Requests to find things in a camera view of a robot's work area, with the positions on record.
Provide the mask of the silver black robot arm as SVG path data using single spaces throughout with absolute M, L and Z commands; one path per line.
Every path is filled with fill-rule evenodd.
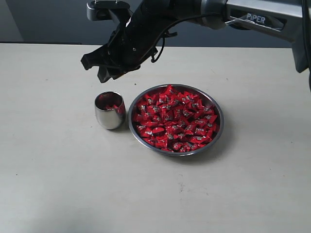
M 85 69 L 98 67 L 105 83 L 137 70 L 146 60 L 156 62 L 159 41 L 175 37 L 170 28 L 184 21 L 214 30 L 231 26 L 254 30 L 292 45 L 295 68 L 311 67 L 311 3 L 308 0 L 144 0 L 132 12 L 121 0 L 94 0 L 87 4 L 91 21 L 112 20 L 117 28 L 109 41 L 83 55 Z

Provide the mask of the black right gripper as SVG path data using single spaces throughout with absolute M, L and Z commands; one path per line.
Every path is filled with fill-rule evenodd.
M 152 27 L 158 20 L 143 4 L 132 13 L 127 21 L 117 22 L 106 44 L 81 58 L 85 70 L 98 67 L 100 83 L 138 70 L 156 52 L 153 47 L 158 39 L 158 29 Z

